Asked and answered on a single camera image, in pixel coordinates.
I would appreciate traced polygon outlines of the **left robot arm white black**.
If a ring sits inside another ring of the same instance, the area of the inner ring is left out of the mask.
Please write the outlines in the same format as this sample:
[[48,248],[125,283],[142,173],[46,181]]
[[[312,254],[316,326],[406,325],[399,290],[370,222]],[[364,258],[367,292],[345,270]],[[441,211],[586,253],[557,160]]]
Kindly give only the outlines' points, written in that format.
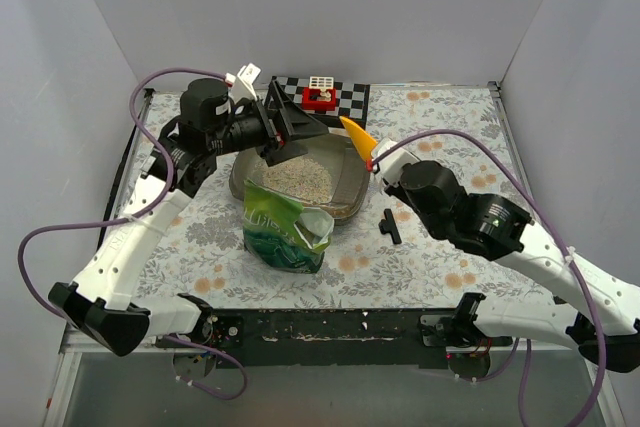
[[213,333],[213,308],[179,294],[137,300],[138,277],[172,222],[217,169],[219,157],[254,149],[269,166],[306,153],[306,139],[328,134],[271,81],[260,99],[252,84],[215,78],[192,81],[179,113],[166,124],[134,191],[101,247],[69,283],[57,282],[48,299],[76,329],[118,356],[148,337],[179,334],[193,347]]

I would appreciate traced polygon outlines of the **green litter bag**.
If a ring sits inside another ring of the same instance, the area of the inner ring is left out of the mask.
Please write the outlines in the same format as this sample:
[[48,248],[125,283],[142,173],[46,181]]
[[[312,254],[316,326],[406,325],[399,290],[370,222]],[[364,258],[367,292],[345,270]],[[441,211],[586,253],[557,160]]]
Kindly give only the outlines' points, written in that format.
[[244,183],[245,248],[267,266],[300,274],[317,273],[334,231],[334,218],[251,180]]

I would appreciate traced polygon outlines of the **yellow plastic litter scoop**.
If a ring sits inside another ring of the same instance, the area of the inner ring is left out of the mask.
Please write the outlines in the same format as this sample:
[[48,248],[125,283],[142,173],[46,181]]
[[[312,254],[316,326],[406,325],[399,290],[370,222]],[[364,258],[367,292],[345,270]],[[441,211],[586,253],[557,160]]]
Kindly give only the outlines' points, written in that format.
[[373,160],[373,151],[378,142],[360,125],[348,117],[340,116],[339,120],[350,137],[358,155],[365,163]]

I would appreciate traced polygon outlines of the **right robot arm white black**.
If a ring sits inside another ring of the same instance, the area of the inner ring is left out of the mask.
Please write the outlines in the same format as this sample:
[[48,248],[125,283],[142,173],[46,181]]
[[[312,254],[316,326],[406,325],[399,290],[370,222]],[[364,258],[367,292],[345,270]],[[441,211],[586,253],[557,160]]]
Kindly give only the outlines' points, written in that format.
[[377,172],[386,193],[409,206],[433,239],[512,269],[555,296],[553,304],[533,309],[466,294],[450,315],[425,327],[427,335],[455,347],[530,337],[598,361],[596,323],[580,284],[551,235],[527,211],[499,195],[467,193],[453,172],[435,161],[385,160]]

